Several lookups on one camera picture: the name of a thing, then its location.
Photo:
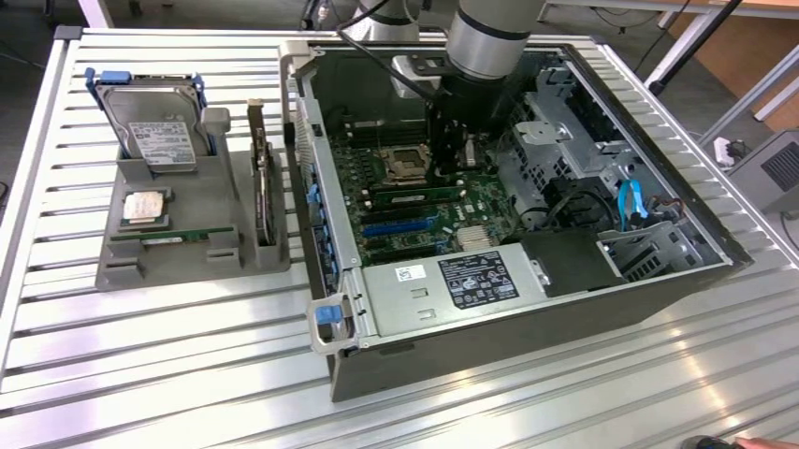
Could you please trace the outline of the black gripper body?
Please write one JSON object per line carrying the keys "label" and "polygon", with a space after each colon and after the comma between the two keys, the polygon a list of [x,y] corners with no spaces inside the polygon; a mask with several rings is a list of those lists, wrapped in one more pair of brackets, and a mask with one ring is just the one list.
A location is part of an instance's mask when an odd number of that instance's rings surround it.
{"label": "black gripper body", "polygon": [[469,134],[496,137],[506,125],[518,90],[518,80],[510,76],[497,80],[442,76],[428,108],[429,129],[441,131],[445,125],[461,125]]}

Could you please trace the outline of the person's hand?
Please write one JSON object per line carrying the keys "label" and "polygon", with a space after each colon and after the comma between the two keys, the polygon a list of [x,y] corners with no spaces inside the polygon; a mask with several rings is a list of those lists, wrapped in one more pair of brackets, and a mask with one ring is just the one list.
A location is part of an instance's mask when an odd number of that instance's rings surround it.
{"label": "person's hand", "polygon": [[744,449],[799,449],[799,444],[763,438],[735,438],[735,443]]}

